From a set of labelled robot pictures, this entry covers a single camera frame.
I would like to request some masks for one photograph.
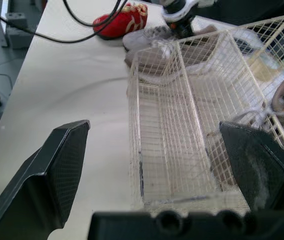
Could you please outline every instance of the black cable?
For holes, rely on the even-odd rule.
[[[54,38],[54,37],[50,37],[50,36],[46,36],[44,34],[41,34],[41,33],[37,33],[37,32],[34,32],[34,31],[30,31],[29,29],[26,29],[26,28],[23,28],[23,27],[20,27],[18,25],[15,25],[14,23],[11,23],[11,22],[8,22],[6,19],[4,19],[3,17],[0,16],[0,20],[4,23],[6,23],[7,25],[13,27],[13,28],[16,28],[16,29],[19,29],[23,32],[26,32],[28,34],[31,34],[31,35],[35,35],[35,36],[38,36],[38,37],[41,37],[43,39],[46,39],[46,40],[50,40],[50,41],[53,41],[53,42],[56,42],[56,43],[60,43],[60,44],[76,44],[76,43],[80,43],[80,42],[83,42],[83,41],[86,41],[90,38],[93,38],[94,36],[96,36],[98,33],[100,33],[102,30],[104,30],[112,21],[113,19],[115,19],[121,12],[121,10],[124,8],[124,6],[126,5],[128,0],[124,0],[124,2],[122,3],[121,7],[119,8],[119,10],[117,11],[117,13],[112,17],[112,19],[107,23],[105,24],[100,30],[94,32],[93,34],[89,35],[89,36],[86,36],[84,38],[80,38],[80,39],[77,39],[77,40],[60,40],[60,39],[57,39],[57,38]]]
[[[5,77],[7,77],[7,78],[8,78],[8,80],[9,80],[9,82],[10,82],[10,87],[11,87],[11,89],[13,89],[13,82],[12,82],[12,78],[11,78],[9,75],[4,74],[4,73],[0,73],[0,76],[5,76]]]
[[[98,27],[98,26],[101,26],[101,25],[107,23],[107,22],[112,18],[112,16],[116,13],[116,11],[117,11],[117,9],[118,9],[118,7],[119,7],[119,5],[120,5],[120,2],[121,2],[121,0],[117,0],[117,1],[116,1],[116,4],[115,4],[115,6],[114,6],[112,12],[109,14],[109,16],[108,16],[106,19],[104,19],[103,21],[101,21],[101,22],[99,22],[99,23],[97,23],[97,24],[92,24],[92,23],[87,23],[87,22],[82,21],[81,19],[79,19],[79,18],[74,14],[74,12],[71,10],[71,8],[70,8],[70,6],[69,6],[67,0],[63,0],[64,6],[65,6],[67,12],[71,15],[71,17],[72,17],[75,21],[77,21],[79,24],[81,24],[81,25],[83,25],[83,26],[86,26],[86,27]]]

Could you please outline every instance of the white wire basket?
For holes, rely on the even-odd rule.
[[[219,122],[262,111],[283,80],[284,17],[137,52],[128,88],[133,208],[249,211]],[[256,115],[239,122],[254,125]],[[276,116],[263,129],[284,148]]]

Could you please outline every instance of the gray floor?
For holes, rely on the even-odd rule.
[[[40,11],[34,5],[30,5],[29,0],[13,0],[10,12],[24,13],[27,17],[30,29],[36,29],[37,24],[41,18]],[[13,50],[10,47],[1,47],[0,42],[0,74],[9,75],[12,79],[13,84],[17,79],[27,51],[27,48]],[[0,112],[3,111],[10,93],[11,87],[8,78],[5,76],[0,76]]]

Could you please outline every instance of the table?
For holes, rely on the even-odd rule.
[[[115,0],[69,0],[81,19],[92,22],[109,13]],[[148,4],[147,26],[164,24],[161,8]],[[78,25],[61,0],[49,0],[37,31],[59,39],[79,39],[93,32]],[[34,37],[0,121],[0,194],[21,164],[52,129],[88,119],[82,177],[64,229],[50,240],[84,240],[95,211],[128,211],[129,69],[120,40],[98,37],[58,44]]]

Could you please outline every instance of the gray box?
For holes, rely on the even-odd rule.
[[[33,35],[8,26],[6,28],[6,37],[11,48],[22,49],[30,46]]]
[[[28,21],[23,12],[8,12],[6,19],[9,23],[15,24],[21,28],[28,28]]]

